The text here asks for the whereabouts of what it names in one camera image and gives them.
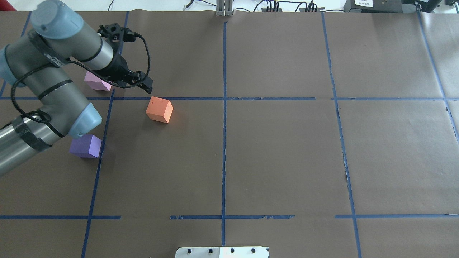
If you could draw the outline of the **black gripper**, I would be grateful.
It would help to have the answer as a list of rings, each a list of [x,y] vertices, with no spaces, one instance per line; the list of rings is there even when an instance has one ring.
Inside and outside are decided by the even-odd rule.
[[[144,72],[131,71],[120,54],[115,54],[110,63],[105,68],[97,70],[96,74],[118,88],[139,87],[149,94],[153,91],[153,80]]]

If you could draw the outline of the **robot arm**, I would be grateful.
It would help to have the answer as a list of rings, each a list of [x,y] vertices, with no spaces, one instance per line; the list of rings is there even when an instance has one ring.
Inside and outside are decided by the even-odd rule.
[[[78,139],[102,123],[65,65],[77,65],[115,87],[152,92],[150,67],[133,71],[120,53],[124,42],[144,41],[140,34],[117,23],[95,31],[60,0],[41,2],[30,22],[28,33],[1,49],[1,77],[11,85],[19,113],[1,129],[1,175],[60,139]]]

